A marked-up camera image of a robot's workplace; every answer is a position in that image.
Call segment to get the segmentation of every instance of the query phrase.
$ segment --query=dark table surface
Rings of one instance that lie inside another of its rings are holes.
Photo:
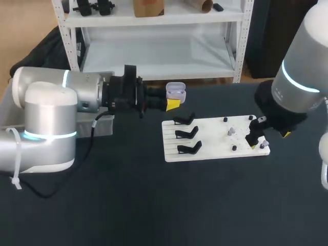
[[[256,85],[191,88],[180,115],[255,114]],[[166,163],[161,122],[173,112],[117,115],[84,165],[53,198],[0,178],[0,245],[324,245],[328,191],[318,143],[322,105],[287,139],[266,134],[265,157]],[[77,141],[83,156],[87,140]],[[50,192],[65,174],[29,174]]]

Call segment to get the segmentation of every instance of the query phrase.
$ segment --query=white shelf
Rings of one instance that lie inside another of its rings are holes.
[[[137,66],[144,80],[233,77],[226,43],[219,34],[116,38],[92,41],[83,72],[124,74]]]
[[[122,27],[122,26],[149,26],[193,23],[238,22],[243,19],[240,6],[232,5],[227,0],[219,1],[223,12],[212,9],[209,13],[200,13],[197,9],[183,1],[168,2],[165,5],[165,14],[157,17],[136,18],[132,4],[116,4],[109,16],[101,16],[98,11],[82,17],[80,13],[71,11],[65,20],[66,27]]]

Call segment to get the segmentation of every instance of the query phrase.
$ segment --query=small screw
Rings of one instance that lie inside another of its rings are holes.
[[[264,140],[263,143],[260,145],[260,148],[264,149],[266,146],[269,146],[269,142]]]
[[[230,130],[228,131],[228,136],[231,136],[232,134],[235,134],[236,131],[233,127],[230,128]]]

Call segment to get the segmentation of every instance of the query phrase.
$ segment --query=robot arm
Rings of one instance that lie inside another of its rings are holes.
[[[23,173],[69,168],[75,158],[77,112],[107,107],[108,114],[137,111],[143,117],[146,108],[166,111],[170,103],[166,91],[147,89],[135,66],[125,66],[124,76],[109,81],[96,73],[22,67],[12,83],[14,102],[25,109],[25,131],[0,131],[0,171],[11,173],[18,158]],[[149,100],[148,94],[159,99]]]
[[[304,18],[274,80],[261,83],[255,102],[264,114],[250,124],[246,140],[258,143],[263,130],[273,128],[283,137],[307,118],[328,96],[328,2],[315,5]],[[328,189],[328,133],[319,144],[323,160],[322,184]]]

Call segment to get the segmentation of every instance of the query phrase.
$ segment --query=yellow object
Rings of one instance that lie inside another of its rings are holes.
[[[180,107],[180,100],[168,99],[168,105],[166,107],[166,111],[171,109],[176,109]]]
[[[291,132],[287,132],[283,138],[288,137],[289,134],[291,134]]]

